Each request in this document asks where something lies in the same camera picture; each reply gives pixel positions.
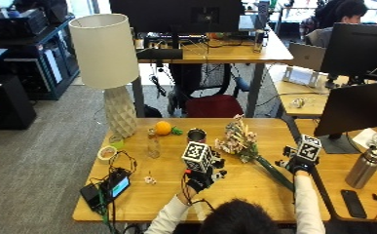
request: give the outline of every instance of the gray carpet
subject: gray carpet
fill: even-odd
[[[239,65],[239,71],[247,77],[249,67]],[[259,103],[273,93],[265,79]],[[144,102],[168,117],[167,99],[156,98],[154,86],[144,86],[143,94]],[[264,116],[271,107],[272,102],[257,107],[255,117]],[[71,219],[106,132],[102,93],[70,86],[59,100],[38,101],[34,110],[37,118],[28,130],[0,131],[0,234],[109,233],[101,222]],[[348,233],[341,223],[332,227],[329,233]]]

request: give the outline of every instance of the orange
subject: orange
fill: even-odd
[[[171,124],[166,121],[159,121],[155,125],[154,125],[154,132],[156,135],[167,135],[171,132]]]

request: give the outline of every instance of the flower bouquet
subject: flower bouquet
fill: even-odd
[[[248,131],[248,126],[243,123],[243,116],[236,115],[233,119],[235,121],[226,126],[226,139],[215,139],[215,148],[237,155],[243,163],[256,161],[271,176],[277,179],[291,191],[293,191],[293,185],[289,180],[257,154],[256,134]]]

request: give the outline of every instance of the black-and-white marker cube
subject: black-and-white marker cube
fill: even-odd
[[[305,159],[309,162],[315,162],[320,148],[321,148],[321,143],[317,138],[301,135],[296,156]]]
[[[187,164],[187,169],[206,173],[212,159],[210,146],[204,143],[190,141],[182,158]]]

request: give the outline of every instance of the dark hair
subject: dark hair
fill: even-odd
[[[233,199],[220,205],[200,225],[199,234],[277,234],[279,228],[260,206]]]
[[[342,17],[362,16],[366,11],[362,0],[331,0],[324,7],[315,10],[319,28],[332,27]]]
[[[342,17],[364,16],[368,8],[362,1],[346,0],[336,9],[336,22],[341,21]]]

